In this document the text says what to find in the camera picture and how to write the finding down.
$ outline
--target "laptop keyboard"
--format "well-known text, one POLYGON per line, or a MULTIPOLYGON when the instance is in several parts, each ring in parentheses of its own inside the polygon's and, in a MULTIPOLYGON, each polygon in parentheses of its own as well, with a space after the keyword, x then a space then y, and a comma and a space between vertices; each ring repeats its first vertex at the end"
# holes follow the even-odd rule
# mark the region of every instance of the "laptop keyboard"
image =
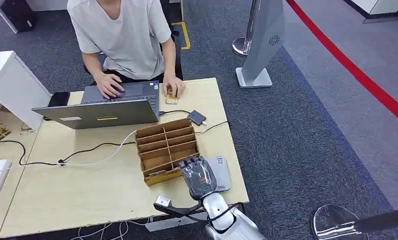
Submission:
POLYGON ((132 100, 143 100, 147 99, 152 107, 153 111, 156 112, 156 96, 138 96, 138 97, 125 97, 125 98, 111 98, 111 99, 103 99, 103 100, 94 100, 94 101, 86 101, 82 104, 101 104, 101 103, 113 103, 113 102, 124 102, 124 101, 132 101, 132 100))

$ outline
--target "stanchion base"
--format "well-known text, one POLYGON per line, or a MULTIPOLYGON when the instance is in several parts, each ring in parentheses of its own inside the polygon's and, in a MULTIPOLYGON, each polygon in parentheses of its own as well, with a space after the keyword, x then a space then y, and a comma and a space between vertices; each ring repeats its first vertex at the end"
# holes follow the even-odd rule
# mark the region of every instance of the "stanchion base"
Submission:
POLYGON ((314 218, 311 221, 312 233, 317 240, 368 240, 369 236, 367 233, 356 231, 338 229, 331 231, 331 234, 327 234, 328 230, 335 228, 335 226, 357 220, 358 217, 355 214, 342 206, 324 205, 317 209, 314 214, 314 218))
POLYGON ((243 46, 245 45, 245 38, 244 37, 239 37, 238 39, 234 40, 233 43, 231 44, 233 46, 233 51, 241 56, 241 57, 247 57, 248 54, 243 51, 243 46))
POLYGON ((243 78, 241 67, 236 68, 236 75, 241 89, 268 88, 273 85, 270 75, 268 75, 268 71, 265 67, 262 70, 262 72, 258 75, 258 77, 251 82, 245 81, 245 79, 243 78))

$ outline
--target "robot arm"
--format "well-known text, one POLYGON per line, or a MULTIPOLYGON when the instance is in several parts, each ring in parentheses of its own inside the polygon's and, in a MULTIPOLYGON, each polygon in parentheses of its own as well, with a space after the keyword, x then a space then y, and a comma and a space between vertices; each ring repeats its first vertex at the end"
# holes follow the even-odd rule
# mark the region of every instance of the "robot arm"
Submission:
POLYGON ((180 167, 190 196, 199 203, 190 208, 177 208, 170 199, 158 196, 153 204, 156 210, 180 218, 202 207, 210 218, 204 220, 208 222, 206 233, 214 240, 266 240, 257 225, 240 210, 236 207, 228 210, 223 196, 216 192, 217 180, 203 157, 188 157, 180 167))

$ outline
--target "touchpad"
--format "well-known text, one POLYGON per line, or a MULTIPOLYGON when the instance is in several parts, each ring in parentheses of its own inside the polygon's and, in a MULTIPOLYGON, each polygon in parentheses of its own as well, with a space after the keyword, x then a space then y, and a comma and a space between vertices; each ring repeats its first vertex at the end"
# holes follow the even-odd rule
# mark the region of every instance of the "touchpad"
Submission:
POLYGON ((135 96, 143 95, 143 83, 123 83, 121 87, 124 88, 124 92, 119 96, 120 98, 130 98, 135 96))

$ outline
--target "laptop lid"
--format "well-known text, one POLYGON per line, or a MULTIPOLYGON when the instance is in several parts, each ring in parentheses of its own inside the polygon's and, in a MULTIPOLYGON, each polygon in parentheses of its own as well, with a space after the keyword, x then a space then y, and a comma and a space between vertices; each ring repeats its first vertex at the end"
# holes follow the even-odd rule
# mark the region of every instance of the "laptop lid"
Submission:
POLYGON ((34 112, 72 129, 158 122, 147 99, 33 108, 34 112))

